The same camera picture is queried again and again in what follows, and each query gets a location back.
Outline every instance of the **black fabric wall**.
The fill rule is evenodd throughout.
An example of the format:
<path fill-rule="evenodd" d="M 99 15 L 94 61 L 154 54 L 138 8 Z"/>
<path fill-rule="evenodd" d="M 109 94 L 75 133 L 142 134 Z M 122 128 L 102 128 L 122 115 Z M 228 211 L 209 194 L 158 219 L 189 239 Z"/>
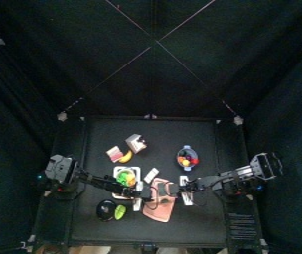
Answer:
<path fill-rule="evenodd" d="M 209 3 L 0 0 L 0 248 L 30 236 L 56 115 L 83 97 L 70 114 L 229 118 L 225 100 L 251 154 L 284 155 L 264 229 L 302 253 L 302 0 Z"/>
<path fill-rule="evenodd" d="M 260 200 L 267 240 L 280 253 L 302 253 L 302 61 L 256 107 L 247 128 L 252 154 L 277 151 L 284 162 L 284 176 L 268 183 Z"/>
<path fill-rule="evenodd" d="M 0 49 L 0 250 L 27 241 L 36 218 L 36 173 L 50 158 L 56 117 Z"/>

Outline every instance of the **banana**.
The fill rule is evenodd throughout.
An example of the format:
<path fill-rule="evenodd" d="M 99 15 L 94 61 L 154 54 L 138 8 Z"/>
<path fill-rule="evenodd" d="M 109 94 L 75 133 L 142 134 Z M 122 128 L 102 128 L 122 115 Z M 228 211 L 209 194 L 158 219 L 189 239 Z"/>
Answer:
<path fill-rule="evenodd" d="M 127 163 L 131 160 L 133 155 L 134 155 L 133 151 L 129 150 L 126 155 L 119 159 L 119 163 Z"/>

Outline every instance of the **lime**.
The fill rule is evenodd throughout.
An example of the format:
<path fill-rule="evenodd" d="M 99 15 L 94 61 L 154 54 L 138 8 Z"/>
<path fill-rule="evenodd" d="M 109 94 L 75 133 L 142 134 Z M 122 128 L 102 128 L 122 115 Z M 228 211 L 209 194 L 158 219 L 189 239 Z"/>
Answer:
<path fill-rule="evenodd" d="M 117 220 L 119 220 L 123 217 L 125 212 L 126 212 L 126 207 L 125 207 L 125 205 L 121 204 L 114 212 L 114 217 Z"/>

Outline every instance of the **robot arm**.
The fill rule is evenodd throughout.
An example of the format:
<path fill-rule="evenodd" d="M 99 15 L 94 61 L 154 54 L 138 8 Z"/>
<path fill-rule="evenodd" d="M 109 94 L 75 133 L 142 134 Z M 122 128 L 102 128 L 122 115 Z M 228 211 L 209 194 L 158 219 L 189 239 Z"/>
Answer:
<path fill-rule="evenodd" d="M 101 178 L 93 175 L 79 167 L 77 159 L 62 155 L 51 157 L 46 168 L 46 175 L 48 179 L 58 182 L 62 186 L 70 185 L 74 181 L 82 181 L 125 197 L 141 197 L 146 201 L 152 200 L 152 190 L 137 190 L 137 186 L 127 187 L 113 176 L 106 175 L 105 178 Z"/>
<path fill-rule="evenodd" d="M 137 186 L 125 186 L 113 176 L 105 176 L 105 178 L 97 177 L 78 166 L 78 161 L 74 158 L 62 155 L 51 157 L 46 174 L 51 180 L 58 181 L 62 185 L 81 180 L 83 183 L 106 189 L 125 197 L 142 198 L 145 201 L 153 200 L 150 188 L 138 190 Z M 276 178 L 279 174 L 283 174 L 280 159 L 275 153 L 263 153 L 256 155 L 251 165 L 243 168 L 220 173 L 216 176 L 185 181 L 180 185 L 172 184 L 170 195 L 194 193 L 206 189 L 213 189 L 213 191 L 222 190 L 227 195 L 249 194 L 260 190 L 261 183 Z"/>

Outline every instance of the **white plate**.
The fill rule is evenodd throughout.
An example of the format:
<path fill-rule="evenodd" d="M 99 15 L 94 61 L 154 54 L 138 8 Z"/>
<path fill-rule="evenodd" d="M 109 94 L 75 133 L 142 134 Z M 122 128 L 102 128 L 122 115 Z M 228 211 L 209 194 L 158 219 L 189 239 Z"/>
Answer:
<path fill-rule="evenodd" d="M 130 170 L 134 171 L 134 173 L 135 173 L 135 180 L 137 180 L 137 182 L 141 182 L 141 168 L 139 167 L 117 166 L 114 168 L 114 177 L 117 178 L 118 174 L 119 174 L 119 171 L 126 170 L 126 169 L 130 169 Z M 131 198 L 123 197 L 122 195 L 119 195 L 117 193 L 114 193 L 113 196 L 117 199 L 131 199 Z"/>

